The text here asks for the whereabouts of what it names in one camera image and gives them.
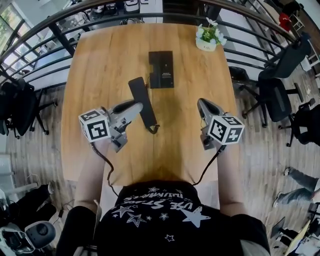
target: metal railing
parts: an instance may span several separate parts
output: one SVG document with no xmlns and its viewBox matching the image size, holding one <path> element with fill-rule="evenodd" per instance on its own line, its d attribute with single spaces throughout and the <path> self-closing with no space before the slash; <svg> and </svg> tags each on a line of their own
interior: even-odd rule
<svg viewBox="0 0 320 256">
<path fill-rule="evenodd" d="M 14 52 L 21 44 L 24 44 L 27 40 L 29 40 L 31 37 L 33 37 L 34 35 L 41 32 L 42 30 L 49 28 L 53 32 L 53 35 L 50 38 L 45 39 L 42 42 L 35 45 L 34 47 L 30 48 L 27 52 L 22 54 L 19 58 L 17 58 L 9 66 L 7 65 L 6 67 L 3 67 L 2 65 L 0 65 L 0 67 L 2 69 L 2 75 L 5 77 L 5 80 L 2 81 L 0 83 L 0 85 L 7 80 L 12 80 L 12 76 L 20 73 L 20 71 L 23 70 L 25 67 L 32 65 L 32 64 L 35 64 L 37 61 L 39 61 L 39 60 L 41 60 L 51 54 L 54 54 L 58 51 L 64 50 L 64 49 L 68 51 L 70 56 L 65 56 L 65 57 L 56 59 L 54 61 L 51 61 L 49 63 L 46 63 L 40 67 L 37 67 L 34 70 L 32 70 L 31 72 L 29 72 L 27 74 L 23 74 L 22 78 L 25 78 L 25 80 L 27 82 L 33 82 L 37 79 L 43 78 L 43 77 L 51 75 L 53 73 L 57 73 L 59 71 L 68 69 L 70 67 L 70 65 L 66 65 L 63 67 L 59 67 L 59 68 L 50 70 L 48 72 L 42 73 L 42 74 L 28 80 L 28 76 L 31 74 L 37 73 L 40 70 L 47 68 L 47 67 L 50 67 L 50 66 L 57 64 L 59 62 L 71 59 L 74 55 L 74 52 L 75 52 L 74 46 L 78 42 L 73 41 L 72 43 L 70 43 L 67 40 L 66 35 L 74 32 L 74 31 L 81 30 L 83 28 L 88 28 L 88 27 L 92 27 L 94 25 L 99 25 L 99 24 L 104 24 L 104 23 L 109 23 L 109 22 L 114 22 L 114 21 L 121 21 L 121 20 L 125 20 L 125 19 L 132 19 L 132 18 L 139 18 L 139 19 L 154 18 L 154 17 L 171 18 L 171 19 L 173 18 L 174 20 L 181 19 L 182 21 L 185 21 L 185 22 L 187 22 L 187 21 L 192 22 L 195 25 L 199 25 L 200 23 L 207 22 L 206 17 L 204 15 L 193 15 L 193 14 L 185 14 L 185 13 L 127 13 L 127 14 L 118 14 L 118 15 L 113 15 L 113 16 L 109 16 L 109 17 L 96 19 L 96 20 L 90 21 L 88 23 L 84 23 L 82 25 L 75 26 L 75 27 L 73 27 L 71 29 L 67 29 L 67 30 L 61 30 L 57 26 L 57 22 L 65 19 L 67 17 L 70 17 L 72 15 L 75 15 L 81 11 L 92 9 L 97 6 L 110 4 L 110 3 L 114 3 L 114 2 L 115 2 L 114 0 L 83 1 L 83 2 L 77 3 L 75 5 L 72 5 L 62 11 L 55 13 L 54 15 L 48 17 L 44 21 L 42 21 L 39 24 L 37 24 L 36 26 L 34 26 L 31 30 L 29 30 L 27 33 L 25 33 L 20 38 L 18 38 L 18 40 L 12 46 L 10 46 L 5 52 L 3 52 L 3 54 L 0 57 L 0 64 L 3 64 L 4 60 L 12 52 Z M 201 0 L 201 1 L 198 1 L 198 3 L 199 3 L 199 5 L 208 5 L 208 6 L 211 6 L 214 8 L 219 8 L 219 9 L 231 11 L 233 13 L 242 15 L 247 20 L 247 22 L 254 21 L 257 24 L 259 31 L 254 29 L 252 26 L 250 27 L 251 29 L 247 29 L 247 28 L 239 26 L 237 24 L 226 22 L 226 21 L 223 21 L 220 19 L 218 19 L 216 21 L 219 26 L 224 26 L 226 28 L 235 29 L 237 31 L 241 31 L 241 32 L 245 33 L 246 35 L 254 36 L 257 39 L 257 41 L 259 42 L 258 45 L 255 45 L 254 43 L 246 41 L 245 37 L 243 39 L 240 39 L 240 38 L 234 38 L 229 35 L 225 35 L 225 38 L 231 43 L 239 44 L 239 45 L 242 45 L 245 47 L 249 47 L 249 48 L 258 50 L 258 51 L 262 52 L 263 56 L 264 56 L 264 58 L 263 58 L 263 57 L 259 57 L 256 55 L 249 54 L 248 52 L 243 52 L 243 51 L 239 51 L 236 49 L 224 47 L 224 51 L 226 53 L 246 57 L 246 58 L 249 58 L 254 61 L 259 61 L 259 62 L 262 62 L 263 65 L 260 66 L 260 65 L 252 64 L 252 62 L 245 62 L 245 61 L 241 61 L 238 59 L 227 58 L 227 61 L 229 63 L 235 63 L 235 64 L 247 66 L 247 67 L 256 68 L 259 70 L 264 70 L 265 66 L 274 65 L 274 61 L 277 59 L 279 52 L 282 51 L 283 49 L 285 49 L 285 46 L 280 43 L 279 38 L 282 39 L 283 42 L 288 42 L 288 44 L 295 40 L 294 36 L 287 33 L 286 31 L 284 31 L 275 22 L 270 21 L 270 19 L 268 17 L 263 16 L 261 13 L 258 13 L 256 11 L 252 11 L 252 10 L 248 9 L 247 7 L 242 6 L 241 4 L 238 4 L 234 1 Z M 267 33 L 265 32 L 263 27 L 267 27 L 268 30 L 270 30 L 270 35 L 267 35 Z M 59 41 L 61 46 L 57 46 L 56 48 L 54 48 L 54 49 L 52 49 L 42 55 L 39 55 L 34 60 L 29 61 L 24 66 L 20 67 L 17 71 L 15 71 L 11 75 L 9 75 L 7 73 L 3 73 L 3 72 L 6 72 L 8 69 L 10 69 L 10 67 L 12 65 L 14 65 L 20 59 L 24 60 L 25 55 L 36 50 L 37 48 L 44 46 L 45 44 L 47 44 L 50 41 Z"/>
</svg>

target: jeans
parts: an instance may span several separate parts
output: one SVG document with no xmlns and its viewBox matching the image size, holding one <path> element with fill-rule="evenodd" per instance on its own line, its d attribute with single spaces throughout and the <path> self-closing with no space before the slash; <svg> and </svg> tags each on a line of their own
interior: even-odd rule
<svg viewBox="0 0 320 256">
<path fill-rule="evenodd" d="M 288 176 L 294 179 L 303 188 L 296 189 L 289 193 L 280 194 L 278 203 L 287 205 L 292 201 L 311 201 L 313 192 L 315 191 L 318 178 L 310 177 L 301 171 L 291 167 Z"/>
</svg>

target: red object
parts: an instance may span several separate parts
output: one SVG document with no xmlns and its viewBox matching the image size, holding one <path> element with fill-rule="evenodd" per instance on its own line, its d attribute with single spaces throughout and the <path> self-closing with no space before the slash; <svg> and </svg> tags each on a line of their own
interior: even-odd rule
<svg viewBox="0 0 320 256">
<path fill-rule="evenodd" d="M 283 28 L 286 31 L 290 31 L 291 29 L 291 20 L 289 18 L 288 15 L 286 15 L 285 13 L 280 13 L 279 15 L 279 22 L 280 22 L 280 27 Z"/>
</svg>

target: white flower pot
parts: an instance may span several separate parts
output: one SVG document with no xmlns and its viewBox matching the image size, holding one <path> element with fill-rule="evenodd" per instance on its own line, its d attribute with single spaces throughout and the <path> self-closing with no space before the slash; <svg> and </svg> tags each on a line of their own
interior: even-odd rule
<svg viewBox="0 0 320 256">
<path fill-rule="evenodd" d="M 216 44 L 212 44 L 206 41 L 203 41 L 200 38 L 195 39 L 196 47 L 198 47 L 202 51 L 213 52 L 216 49 Z"/>
</svg>

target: window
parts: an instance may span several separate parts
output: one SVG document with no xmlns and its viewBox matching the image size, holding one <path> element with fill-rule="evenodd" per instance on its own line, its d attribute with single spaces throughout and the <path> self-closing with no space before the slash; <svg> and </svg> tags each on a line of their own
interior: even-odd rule
<svg viewBox="0 0 320 256">
<path fill-rule="evenodd" d="M 12 4 L 9 4 L 9 6 L 0 14 L 0 53 L 5 50 L 5 47 L 8 45 L 9 38 L 15 32 L 15 29 L 22 20 L 22 17 Z M 16 32 L 13 44 L 16 43 L 19 37 L 23 36 L 30 29 L 30 26 L 24 22 Z M 12 73 L 25 66 L 28 62 L 36 59 L 38 57 L 38 51 L 36 50 L 33 50 L 26 55 L 24 54 L 30 50 L 30 47 L 35 46 L 39 41 L 39 36 L 35 35 L 17 47 L 15 51 L 3 61 L 6 71 L 10 71 L 10 73 Z M 28 65 L 25 69 L 32 70 L 34 66 L 35 64 L 33 63 Z"/>
<path fill-rule="evenodd" d="M 15 29 L 22 20 L 21 16 L 13 5 L 9 5 L 1 14 L 1 17 L 9 24 L 12 29 Z"/>
</svg>

